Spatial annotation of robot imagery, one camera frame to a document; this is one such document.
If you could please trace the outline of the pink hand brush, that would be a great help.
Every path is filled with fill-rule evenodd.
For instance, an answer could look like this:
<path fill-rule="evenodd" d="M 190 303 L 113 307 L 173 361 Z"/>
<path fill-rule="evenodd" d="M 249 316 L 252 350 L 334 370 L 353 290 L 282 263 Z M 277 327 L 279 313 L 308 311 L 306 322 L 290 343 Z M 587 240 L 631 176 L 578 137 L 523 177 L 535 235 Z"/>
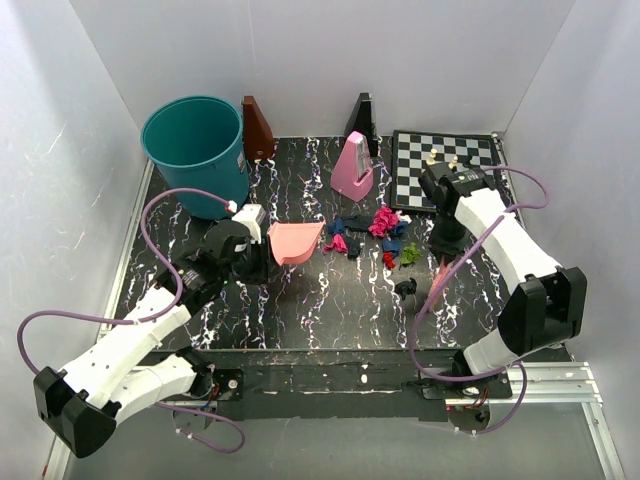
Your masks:
<path fill-rule="evenodd" d="M 449 274 L 454 264 L 455 259 L 453 257 L 447 255 L 442 256 L 438 271 L 432 281 L 429 290 L 429 297 L 433 298 L 431 310 L 435 310 L 438 308 L 438 305 L 443 296 L 443 289 L 440 288 L 440 285 L 443 283 L 445 277 Z"/>

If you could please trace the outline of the pink dustpan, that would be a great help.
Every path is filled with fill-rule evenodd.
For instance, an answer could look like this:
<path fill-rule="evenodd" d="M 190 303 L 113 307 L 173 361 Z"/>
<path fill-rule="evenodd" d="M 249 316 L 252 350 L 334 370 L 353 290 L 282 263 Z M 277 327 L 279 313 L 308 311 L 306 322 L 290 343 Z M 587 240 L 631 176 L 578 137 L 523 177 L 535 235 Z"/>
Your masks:
<path fill-rule="evenodd" d="M 312 256 L 325 222 L 274 223 L 268 230 L 271 251 L 279 266 L 299 265 Z"/>

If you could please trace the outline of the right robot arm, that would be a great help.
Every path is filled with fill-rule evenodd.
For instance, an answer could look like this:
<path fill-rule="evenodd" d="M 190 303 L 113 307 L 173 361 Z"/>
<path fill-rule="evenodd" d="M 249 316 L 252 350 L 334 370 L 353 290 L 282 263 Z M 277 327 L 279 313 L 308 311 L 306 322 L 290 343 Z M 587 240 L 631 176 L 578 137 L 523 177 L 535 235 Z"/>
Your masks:
<path fill-rule="evenodd" d="M 430 251 L 441 269 L 416 315 L 409 342 L 416 342 L 426 313 L 477 250 L 493 261 L 510 293 L 496 328 L 456 353 L 451 374 L 418 368 L 434 380 L 453 383 L 469 398 L 486 389 L 489 377 L 528 354 L 577 337 L 587 292 L 580 268 L 563 267 L 529 236 L 515 216 L 520 204 L 504 204 L 491 172 L 489 167 L 459 172 L 452 164 L 436 162 L 419 177 L 436 207 Z"/>

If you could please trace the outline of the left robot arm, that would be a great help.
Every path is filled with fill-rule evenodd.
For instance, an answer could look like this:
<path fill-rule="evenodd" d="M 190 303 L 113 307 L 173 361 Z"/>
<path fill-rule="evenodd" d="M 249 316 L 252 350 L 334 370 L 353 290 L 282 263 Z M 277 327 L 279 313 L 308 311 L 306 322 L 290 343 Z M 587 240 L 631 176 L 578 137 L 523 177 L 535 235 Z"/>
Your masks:
<path fill-rule="evenodd" d="M 220 296 L 229 281 L 260 285 L 274 264 L 267 238 L 232 235 L 175 260 L 126 318 L 78 358 L 34 378 L 41 420 L 78 458 L 99 450 L 116 427 L 168 397 L 203 399 L 217 389 L 214 365 L 184 347 L 154 366 L 139 363 Z"/>

